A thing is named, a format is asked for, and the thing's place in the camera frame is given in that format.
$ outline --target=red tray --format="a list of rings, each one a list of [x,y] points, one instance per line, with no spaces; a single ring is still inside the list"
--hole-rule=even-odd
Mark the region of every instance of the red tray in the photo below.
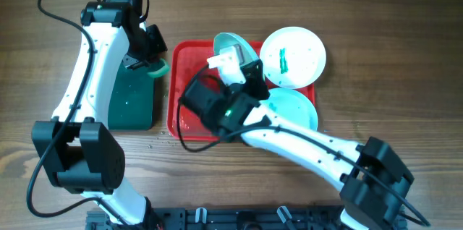
[[[259,54],[263,42],[250,41],[249,44]],[[171,85],[169,88],[169,107],[167,110],[167,129],[175,138],[177,133],[177,104],[185,86],[202,67],[207,58],[214,55],[213,41],[183,41],[174,49],[171,67]],[[208,70],[208,74],[218,76],[216,69]],[[277,88],[266,80],[268,88]],[[297,89],[315,105],[315,88],[313,84]],[[180,128],[184,140],[212,141],[217,140],[202,124],[200,119],[185,107],[180,108]]]

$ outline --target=wooden table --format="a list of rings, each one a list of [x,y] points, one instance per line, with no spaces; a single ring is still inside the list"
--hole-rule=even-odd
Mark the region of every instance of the wooden table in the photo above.
[[[78,22],[88,1],[45,0],[44,7]],[[462,0],[150,1],[148,22],[160,27],[169,61],[180,41],[219,32],[264,40],[281,27],[312,30],[328,52],[316,82],[319,130],[388,141],[415,175],[408,199],[436,229],[463,227]],[[25,205],[38,161],[31,127],[61,100],[80,34],[41,14],[36,0],[0,0],[0,7],[0,228],[83,229],[94,204],[51,219]],[[125,175],[155,207],[339,202],[321,178],[272,153],[242,144],[185,152],[166,129],[167,77],[158,81],[156,125],[114,133]],[[34,193],[41,211],[81,198],[51,187],[43,171]]]

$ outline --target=green object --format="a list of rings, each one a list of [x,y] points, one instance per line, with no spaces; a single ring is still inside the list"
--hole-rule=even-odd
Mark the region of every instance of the green object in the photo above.
[[[288,63],[286,62],[286,48],[280,49],[280,72],[288,72]]]
[[[109,102],[110,130],[147,130],[153,126],[154,78],[168,70],[163,59],[136,70],[126,69],[121,63]]]

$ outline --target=white plate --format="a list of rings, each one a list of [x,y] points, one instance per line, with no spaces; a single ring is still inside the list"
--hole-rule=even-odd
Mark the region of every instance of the white plate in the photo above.
[[[315,82],[326,63],[320,38],[302,27],[285,27],[272,33],[262,45],[260,59],[265,76],[275,85],[297,89]],[[284,68],[286,59],[287,71]]]
[[[296,90],[286,88],[274,88],[269,92],[270,97],[260,103],[301,127],[317,130],[317,111],[307,97]]]

